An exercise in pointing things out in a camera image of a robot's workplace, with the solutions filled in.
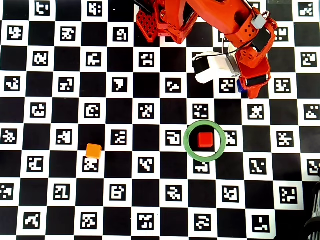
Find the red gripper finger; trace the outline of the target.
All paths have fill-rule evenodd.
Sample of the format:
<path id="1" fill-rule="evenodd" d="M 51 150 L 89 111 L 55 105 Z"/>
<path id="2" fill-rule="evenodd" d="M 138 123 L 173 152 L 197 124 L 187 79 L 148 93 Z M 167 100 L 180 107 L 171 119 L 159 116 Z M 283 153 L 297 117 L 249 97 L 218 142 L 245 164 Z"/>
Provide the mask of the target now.
<path id="1" fill-rule="evenodd" d="M 266 85 L 267 85 L 267 83 L 248 85 L 247 86 L 247 96 L 248 96 L 248 98 L 249 99 L 256 99 L 259 96 L 261 89 Z"/>

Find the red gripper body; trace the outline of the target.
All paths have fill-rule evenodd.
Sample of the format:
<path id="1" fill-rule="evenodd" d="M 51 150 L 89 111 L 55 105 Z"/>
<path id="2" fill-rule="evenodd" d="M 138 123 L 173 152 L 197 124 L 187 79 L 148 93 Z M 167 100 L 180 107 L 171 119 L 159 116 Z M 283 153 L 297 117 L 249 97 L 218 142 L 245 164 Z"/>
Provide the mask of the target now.
<path id="1" fill-rule="evenodd" d="M 251 48 L 241 49 L 237 52 L 237 63 L 242 88 L 257 88 L 268 83 L 271 67 L 263 52 L 258 53 Z"/>

